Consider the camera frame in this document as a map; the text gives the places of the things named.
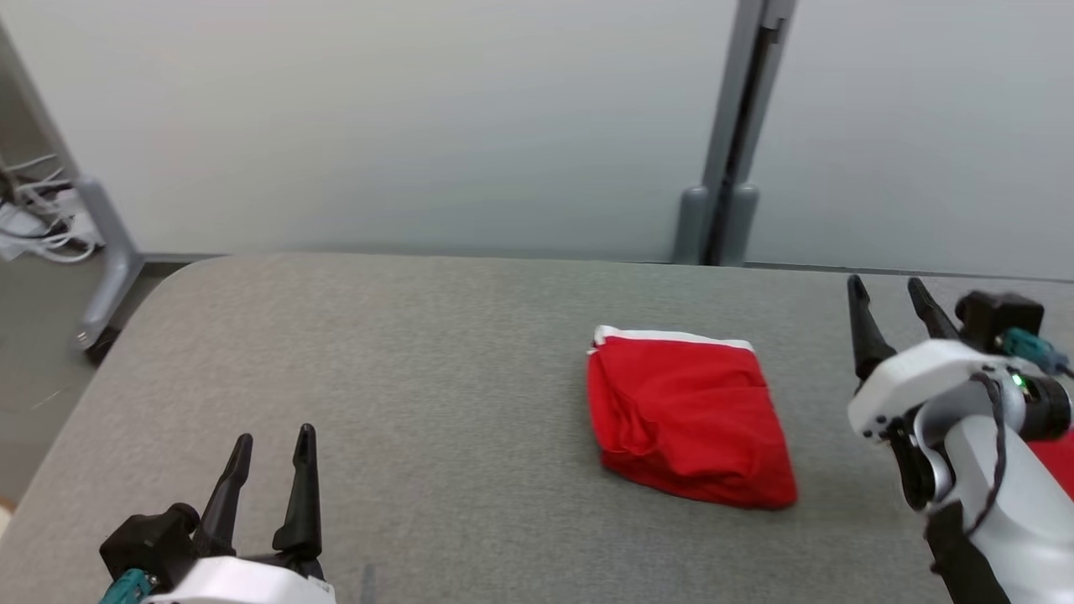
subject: red fabric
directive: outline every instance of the red fabric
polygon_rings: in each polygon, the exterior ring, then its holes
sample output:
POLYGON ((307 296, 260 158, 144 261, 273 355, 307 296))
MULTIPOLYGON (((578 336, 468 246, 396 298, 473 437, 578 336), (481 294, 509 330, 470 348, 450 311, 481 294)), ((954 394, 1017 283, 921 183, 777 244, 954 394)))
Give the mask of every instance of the red fabric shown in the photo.
POLYGON ((1029 448, 1074 500, 1074 433, 1068 432, 1058 441, 1029 443, 1029 448))
POLYGON ((608 337, 590 356, 589 392, 600 461, 626 478, 739 507, 798 499, 753 351, 608 337))

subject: gray tabletop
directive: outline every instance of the gray tabletop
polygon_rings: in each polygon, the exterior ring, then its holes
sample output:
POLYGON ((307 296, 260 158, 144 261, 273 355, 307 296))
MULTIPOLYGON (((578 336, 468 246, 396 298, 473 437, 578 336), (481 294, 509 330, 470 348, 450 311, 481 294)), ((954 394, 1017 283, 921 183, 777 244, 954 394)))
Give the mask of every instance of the gray tabletop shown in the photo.
MULTIPOLYGON (((945 602, 895 460, 846 420, 845 275, 354 255, 187 268, 136 313, 0 542, 5 602, 96 602, 131 514, 201 508, 253 434, 235 544, 268 549, 299 426, 318 429, 324 553, 342 603, 945 602), (799 501, 687 501, 603 470, 593 328, 753 342, 799 501)), ((1044 302, 1074 349, 1074 287, 931 278, 1044 302)), ((866 276, 897 347, 926 336, 905 278, 866 276)))

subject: gray felt surface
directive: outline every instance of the gray felt surface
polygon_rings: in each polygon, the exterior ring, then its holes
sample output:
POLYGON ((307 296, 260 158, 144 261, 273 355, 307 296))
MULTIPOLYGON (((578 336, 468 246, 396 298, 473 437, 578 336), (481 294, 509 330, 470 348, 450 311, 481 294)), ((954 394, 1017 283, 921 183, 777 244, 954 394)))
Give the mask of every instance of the gray felt surface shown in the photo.
MULTIPOLYGON (((945 602, 895 460, 846 420, 845 275, 603 262, 276 255, 166 279, 90 384, 0 542, 4 602, 96 602, 129 515, 204 505, 255 437, 236 546, 281 523, 318 429, 328 579, 361 602, 945 602), (601 322, 753 342, 799 502, 686 501, 601 470, 585 350, 601 322)), ((905 278, 868 276, 892 344, 905 278)), ((927 279, 950 307, 1017 289, 1074 348, 1074 287, 927 279)))

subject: gray metal frame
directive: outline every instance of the gray metal frame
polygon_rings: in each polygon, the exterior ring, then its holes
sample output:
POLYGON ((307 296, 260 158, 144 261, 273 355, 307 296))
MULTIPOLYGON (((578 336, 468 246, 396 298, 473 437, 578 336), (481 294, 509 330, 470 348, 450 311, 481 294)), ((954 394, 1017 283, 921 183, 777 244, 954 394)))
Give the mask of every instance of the gray metal frame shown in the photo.
POLYGON ((741 267, 760 191, 746 182, 796 0, 739 0, 701 185, 683 192, 672 262, 741 267))
POLYGON ((70 149, 59 135, 59 130, 46 111, 45 103, 38 95, 33 82, 12 47, 8 32, 0 26, 0 62, 6 66, 13 75, 27 105, 41 127, 42 133, 59 156, 63 166, 72 174, 75 189, 86 204, 86 210, 93 218, 101 239, 104 240, 104 276, 101 285, 89 301, 86 314, 75 334, 75 345, 81 349, 92 346, 101 332, 107 327, 119 303, 122 302, 131 285, 137 277, 145 259, 116 213, 104 187, 92 176, 83 174, 78 169, 70 149))

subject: gray floor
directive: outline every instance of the gray floor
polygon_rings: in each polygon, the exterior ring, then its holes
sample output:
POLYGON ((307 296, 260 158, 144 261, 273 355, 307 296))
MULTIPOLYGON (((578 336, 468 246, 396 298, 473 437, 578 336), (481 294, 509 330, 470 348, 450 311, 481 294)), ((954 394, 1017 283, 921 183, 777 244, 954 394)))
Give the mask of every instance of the gray floor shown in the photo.
MULTIPOLYGON (((73 265, 0 261, 0 495, 18 501, 93 376, 73 347, 101 276, 99 255, 73 265)), ((160 278, 141 278, 118 322, 160 278)))

